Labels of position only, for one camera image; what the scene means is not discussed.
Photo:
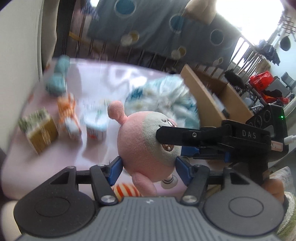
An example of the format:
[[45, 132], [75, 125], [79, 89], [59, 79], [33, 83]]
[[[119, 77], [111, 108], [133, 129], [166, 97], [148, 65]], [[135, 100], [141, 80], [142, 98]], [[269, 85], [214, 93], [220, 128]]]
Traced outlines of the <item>orange white checkered toy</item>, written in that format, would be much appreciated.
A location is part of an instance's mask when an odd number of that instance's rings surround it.
[[66, 133], [70, 139], [80, 141], [82, 131], [76, 115], [76, 101], [72, 93], [66, 93], [57, 99], [59, 131]]

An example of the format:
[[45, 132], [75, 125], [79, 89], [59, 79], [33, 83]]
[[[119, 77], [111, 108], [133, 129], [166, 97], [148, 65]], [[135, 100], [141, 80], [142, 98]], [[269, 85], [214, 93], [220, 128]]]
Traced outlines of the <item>red plastic bag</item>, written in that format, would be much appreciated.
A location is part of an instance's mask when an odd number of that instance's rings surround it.
[[257, 91], [262, 92], [273, 82], [273, 76], [269, 71], [250, 77], [250, 85]]

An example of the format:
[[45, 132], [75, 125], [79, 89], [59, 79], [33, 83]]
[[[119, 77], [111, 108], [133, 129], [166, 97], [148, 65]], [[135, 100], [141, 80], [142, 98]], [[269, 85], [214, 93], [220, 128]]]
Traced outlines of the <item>orange striped plush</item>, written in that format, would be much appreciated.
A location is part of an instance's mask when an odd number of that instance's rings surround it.
[[140, 192], [131, 183], [118, 183], [112, 187], [119, 202], [125, 197], [141, 197]]

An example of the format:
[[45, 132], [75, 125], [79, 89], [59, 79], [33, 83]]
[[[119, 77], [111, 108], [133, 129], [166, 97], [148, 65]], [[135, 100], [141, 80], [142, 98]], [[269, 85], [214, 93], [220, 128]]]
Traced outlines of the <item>brown cardboard box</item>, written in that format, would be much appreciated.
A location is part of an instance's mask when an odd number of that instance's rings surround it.
[[245, 123], [253, 117], [231, 84], [193, 70], [187, 64], [180, 75], [196, 99], [201, 127], [219, 127], [224, 120]]

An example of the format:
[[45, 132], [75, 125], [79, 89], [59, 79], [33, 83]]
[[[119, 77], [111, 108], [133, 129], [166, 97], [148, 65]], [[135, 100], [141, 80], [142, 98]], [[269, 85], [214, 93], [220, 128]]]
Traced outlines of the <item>blue circle-patterned bedsheet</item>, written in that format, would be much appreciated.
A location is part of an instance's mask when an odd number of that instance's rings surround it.
[[241, 36], [221, 15], [185, 18], [187, 1], [99, 1], [87, 37], [190, 64], [226, 69]]

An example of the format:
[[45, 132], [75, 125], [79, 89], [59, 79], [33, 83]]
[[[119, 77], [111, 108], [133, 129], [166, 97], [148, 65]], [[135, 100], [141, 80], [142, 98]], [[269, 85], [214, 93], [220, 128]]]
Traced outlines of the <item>teal knitted plush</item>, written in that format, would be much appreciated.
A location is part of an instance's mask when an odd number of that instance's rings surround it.
[[70, 57], [61, 55], [55, 64], [54, 72], [46, 81], [45, 89], [52, 96], [62, 96], [67, 92], [66, 76], [70, 68]]

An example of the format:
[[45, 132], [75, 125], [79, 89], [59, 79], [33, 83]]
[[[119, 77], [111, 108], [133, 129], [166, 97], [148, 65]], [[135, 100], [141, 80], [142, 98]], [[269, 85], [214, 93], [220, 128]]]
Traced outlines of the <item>white soft cube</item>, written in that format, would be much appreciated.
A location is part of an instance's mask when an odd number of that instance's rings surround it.
[[107, 113], [110, 101], [83, 101], [81, 110], [81, 124], [86, 127], [87, 137], [102, 142], [107, 135], [109, 117]]

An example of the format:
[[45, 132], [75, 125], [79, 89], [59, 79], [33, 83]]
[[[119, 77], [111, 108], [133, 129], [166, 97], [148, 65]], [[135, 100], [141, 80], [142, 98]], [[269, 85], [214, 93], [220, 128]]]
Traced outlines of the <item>pink round plush toy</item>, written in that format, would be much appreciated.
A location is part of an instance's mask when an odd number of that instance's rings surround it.
[[154, 111], [126, 115], [123, 103], [118, 100], [109, 104], [107, 112], [112, 120], [120, 124], [118, 154], [140, 194], [157, 196], [157, 182], [162, 182], [165, 189], [175, 187], [178, 180], [173, 176], [173, 171], [181, 147], [159, 143], [156, 132], [162, 126], [175, 128], [177, 124], [166, 115]]

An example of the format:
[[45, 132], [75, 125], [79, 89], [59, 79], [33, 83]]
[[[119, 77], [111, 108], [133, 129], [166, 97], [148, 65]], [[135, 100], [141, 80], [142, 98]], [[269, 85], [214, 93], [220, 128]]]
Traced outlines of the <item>blue white fluffy blanket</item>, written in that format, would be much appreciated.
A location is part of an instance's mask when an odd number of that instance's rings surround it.
[[125, 100], [125, 114], [155, 111], [166, 115], [183, 128], [200, 128], [196, 99], [180, 75], [148, 81], [135, 88]]

